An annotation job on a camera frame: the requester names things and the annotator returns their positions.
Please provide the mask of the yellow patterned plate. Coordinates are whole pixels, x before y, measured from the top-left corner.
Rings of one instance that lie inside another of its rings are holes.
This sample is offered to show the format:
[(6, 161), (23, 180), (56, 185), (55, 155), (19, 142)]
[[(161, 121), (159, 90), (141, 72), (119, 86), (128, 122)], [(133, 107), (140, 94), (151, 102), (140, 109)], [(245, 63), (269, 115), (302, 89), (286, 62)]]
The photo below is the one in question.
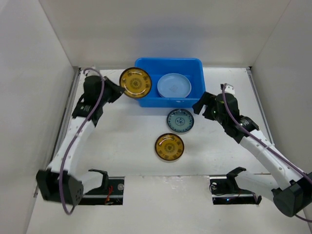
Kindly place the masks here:
[(130, 67), (121, 73), (119, 85), (124, 89), (126, 96), (133, 99), (140, 99), (150, 93), (152, 79), (143, 69)]
[(175, 161), (183, 155), (185, 145), (178, 135), (165, 133), (157, 138), (154, 148), (159, 158), (165, 161)]

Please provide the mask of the blue white plate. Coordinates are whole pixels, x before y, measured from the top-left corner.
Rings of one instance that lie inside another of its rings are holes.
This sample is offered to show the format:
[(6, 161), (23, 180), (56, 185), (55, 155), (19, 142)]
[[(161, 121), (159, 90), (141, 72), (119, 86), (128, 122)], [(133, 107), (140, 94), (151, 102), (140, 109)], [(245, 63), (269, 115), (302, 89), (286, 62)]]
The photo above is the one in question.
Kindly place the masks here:
[(195, 123), (193, 115), (186, 109), (174, 109), (166, 118), (168, 127), (179, 134), (189, 132)]

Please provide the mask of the light blue plastic plate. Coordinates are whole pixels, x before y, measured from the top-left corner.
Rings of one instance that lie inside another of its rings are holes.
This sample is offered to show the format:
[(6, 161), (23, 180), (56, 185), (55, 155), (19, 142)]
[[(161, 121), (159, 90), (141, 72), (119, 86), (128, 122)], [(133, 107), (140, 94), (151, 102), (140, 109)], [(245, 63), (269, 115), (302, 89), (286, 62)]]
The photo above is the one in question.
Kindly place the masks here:
[(157, 83), (157, 91), (163, 98), (186, 98), (191, 90), (188, 78), (178, 73), (165, 74)]

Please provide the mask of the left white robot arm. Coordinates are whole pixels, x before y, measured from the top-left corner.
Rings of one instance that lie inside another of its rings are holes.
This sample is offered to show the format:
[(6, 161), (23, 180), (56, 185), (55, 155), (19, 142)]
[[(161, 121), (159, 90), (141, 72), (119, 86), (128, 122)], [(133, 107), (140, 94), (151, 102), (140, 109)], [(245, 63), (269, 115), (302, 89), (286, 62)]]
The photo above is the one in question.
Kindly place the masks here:
[(36, 174), (42, 198), (63, 206), (85, 204), (83, 197), (88, 192), (110, 196), (114, 190), (106, 171), (90, 169), (78, 176), (76, 169), (83, 147), (103, 114), (103, 106), (115, 102), (124, 89), (107, 77), (93, 75), (85, 78), (83, 90), (58, 152), (47, 168)]

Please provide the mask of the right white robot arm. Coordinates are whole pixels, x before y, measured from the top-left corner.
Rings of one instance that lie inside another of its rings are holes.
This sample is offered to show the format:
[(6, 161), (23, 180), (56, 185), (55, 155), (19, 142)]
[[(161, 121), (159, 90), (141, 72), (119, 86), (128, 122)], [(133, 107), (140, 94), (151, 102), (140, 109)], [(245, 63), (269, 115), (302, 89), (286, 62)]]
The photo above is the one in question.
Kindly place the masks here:
[(237, 167), (226, 174), (216, 186), (216, 192), (234, 194), (249, 191), (271, 200), (285, 216), (297, 216), (312, 202), (312, 175), (303, 172), (269, 143), (259, 126), (240, 114), (237, 99), (223, 92), (213, 95), (205, 92), (193, 106), (195, 114), (204, 108), (206, 119), (217, 121), (224, 132), (249, 151), (271, 174), (270, 178), (252, 174)]

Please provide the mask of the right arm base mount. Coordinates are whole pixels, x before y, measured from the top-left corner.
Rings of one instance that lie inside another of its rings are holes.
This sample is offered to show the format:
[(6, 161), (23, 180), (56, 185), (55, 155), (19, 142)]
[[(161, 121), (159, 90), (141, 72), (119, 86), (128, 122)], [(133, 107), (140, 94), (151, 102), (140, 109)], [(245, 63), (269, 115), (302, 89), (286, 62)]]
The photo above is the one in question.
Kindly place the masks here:
[(214, 175), (209, 179), (214, 205), (259, 205), (262, 201), (262, 196), (238, 188), (225, 175)]

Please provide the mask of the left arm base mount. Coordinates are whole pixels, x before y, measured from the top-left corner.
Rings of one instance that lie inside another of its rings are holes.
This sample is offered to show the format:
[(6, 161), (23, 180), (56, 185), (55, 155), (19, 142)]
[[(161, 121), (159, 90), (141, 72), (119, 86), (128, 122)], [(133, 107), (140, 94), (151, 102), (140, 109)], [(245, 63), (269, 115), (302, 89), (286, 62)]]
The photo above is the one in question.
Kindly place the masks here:
[(96, 188), (83, 195), (79, 205), (114, 206), (123, 204), (125, 177), (109, 177), (108, 188)]

